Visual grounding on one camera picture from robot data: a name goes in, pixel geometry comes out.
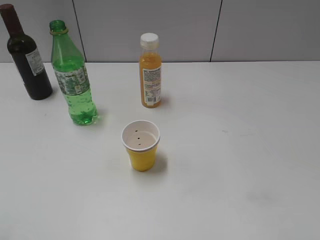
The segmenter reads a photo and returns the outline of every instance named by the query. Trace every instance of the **green plastic bottle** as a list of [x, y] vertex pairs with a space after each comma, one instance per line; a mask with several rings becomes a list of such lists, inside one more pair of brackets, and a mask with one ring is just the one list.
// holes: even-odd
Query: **green plastic bottle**
[[70, 117], [77, 125], [92, 124], [98, 113], [92, 101], [85, 59], [68, 36], [63, 21], [50, 22], [50, 34], [53, 36], [51, 63]]

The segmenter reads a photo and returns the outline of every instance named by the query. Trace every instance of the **orange liquid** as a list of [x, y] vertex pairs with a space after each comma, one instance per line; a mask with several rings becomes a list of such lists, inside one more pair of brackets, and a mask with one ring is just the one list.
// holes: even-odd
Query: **orange liquid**
[[144, 79], [142, 69], [157, 69], [161, 67], [161, 57], [155, 52], [145, 52], [139, 60], [140, 66], [140, 89], [141, 89], [141, 103], [143, 106], [149, 109], [158, 107], [161, 104], [161, 99], [154, 105], [147, 105], [145, 102], [145, 90], [144, 90]]

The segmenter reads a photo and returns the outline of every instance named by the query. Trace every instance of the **wall seam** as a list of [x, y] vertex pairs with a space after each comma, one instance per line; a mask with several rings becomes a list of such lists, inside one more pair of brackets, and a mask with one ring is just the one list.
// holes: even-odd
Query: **wall seam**
[[211, 49], [211, 55], [210, 55], [210, 62], [211, 62], [211, 60], [212, 60], [212, 55], [213, 55], [213, 53], [214, 53], [214, 47], [215, 47], [215, 42], [216, 42], [216, 37], [217, 37], [217, 30], [218, 30], [218, 25], [219, 25], [219, 20], [220, 20], [222, 2], [223, 2], [223, 0], [221, 0], [220, 8], [219, 8], [219, 14], [218, 14], [218, 19], [217, 19], [217, 21], [216, 21], [216, 27], [215, 27], [215, 32], [214, 32], [214, 37], [213, 37], [213, 43], [212, 43], [212, 49]]
[[74, 15], [75, 15], [76, 25], [77, 25], [77, 27], [78, 27], [78, 32], [79, 32], [79, 36], [80, 36], [80, 40], [81, 40], [81, 45], [82, 45], [84, 60], [87, 62], [87, 56], [86, 56], [86, 52], [85, 52], [84, 42], [82, 41], [82, 36], [81, 36], [81, 32], [80, 32], [80, 27], [79, 27], [79, 21], [78, 21], [78, 16], [77, 16], [77, 12], [76, 12], [75, 2], [74, 2], [74, 0], [71, 0], [71, 1], [72, 1], [72, 5], [73, 5], [73, 10], [74, 10]]

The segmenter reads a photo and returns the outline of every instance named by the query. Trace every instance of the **green bottle label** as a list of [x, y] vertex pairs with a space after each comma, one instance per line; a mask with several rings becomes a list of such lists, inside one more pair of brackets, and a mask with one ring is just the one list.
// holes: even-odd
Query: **green bottle label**
[[58, 80], [60, 89], [65, 95], [80, 95], [90, 88], [87, 69], [85, 66], [70, 72], [54, 70], [54, 73]]

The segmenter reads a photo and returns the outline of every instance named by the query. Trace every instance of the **bottle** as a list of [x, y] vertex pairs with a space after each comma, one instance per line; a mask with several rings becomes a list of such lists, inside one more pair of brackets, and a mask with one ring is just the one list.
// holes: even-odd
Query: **bottle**
[[22, 77], [27, 93], [34, 100], [49, 97], [52, 87], [35, 41], [25, 35], [13, 5], [0, 5], [0, 12], [10, 35], [7, 49]]
[[142, 34], [140, 45], [141, 102], [146, 108], [152, 109], [161, 103], [161, 57], [157, 52], [159, 37], [154, 33]]
[[51, 63], [69, 106], [69, 115], [77, 125], [92, 124], [98, 113], [92, 101], [85, 59], [70, 39], [63, 21], [50, 22], [50, 34], [53, 36]]

